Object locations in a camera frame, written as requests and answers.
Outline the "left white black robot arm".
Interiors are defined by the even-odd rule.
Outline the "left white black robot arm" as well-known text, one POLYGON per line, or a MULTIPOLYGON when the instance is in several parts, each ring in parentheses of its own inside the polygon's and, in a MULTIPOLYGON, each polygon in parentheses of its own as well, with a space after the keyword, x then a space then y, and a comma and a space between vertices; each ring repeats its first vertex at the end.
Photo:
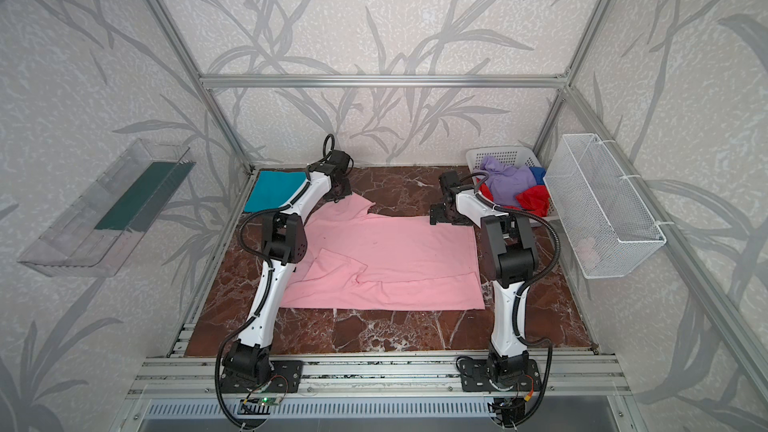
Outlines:
POLYGON ((240 247, 262 261, 262 275, 245 323, 220 345, 217 368, 235 387, 256 388, 274 377, 270 361, 274 325, 292 274, 308 252, 305 224, 320 201, 351 194, 349 154, 332 149, 299 173, 261 173, 258 196, 238 229, 240 247))

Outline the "pink t-shirt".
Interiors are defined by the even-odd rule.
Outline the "pink t-shirt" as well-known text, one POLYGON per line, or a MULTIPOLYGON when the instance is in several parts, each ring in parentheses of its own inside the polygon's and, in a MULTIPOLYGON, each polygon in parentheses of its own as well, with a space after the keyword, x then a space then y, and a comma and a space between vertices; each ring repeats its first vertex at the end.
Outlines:
POLYGON ((390 217, 353 194, 315 211, 284 308, 460 311, 485 306, 472 228, 390 217))

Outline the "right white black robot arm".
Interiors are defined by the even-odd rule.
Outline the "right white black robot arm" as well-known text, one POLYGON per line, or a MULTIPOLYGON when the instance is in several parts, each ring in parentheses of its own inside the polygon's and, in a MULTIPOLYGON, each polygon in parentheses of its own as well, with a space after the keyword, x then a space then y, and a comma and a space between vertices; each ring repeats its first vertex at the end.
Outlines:
POLYGON ((485 359, 459 357, 456 367, 465 392, 537 388, 538 369, 526 344, 523 285, 538 268, 530 220, 491 202, 473 178, 448 171, 439 176, 442 201, 430 207, 432 225, 474 226, 480 231, 482 267, 493 287, 494 325, 485 359))

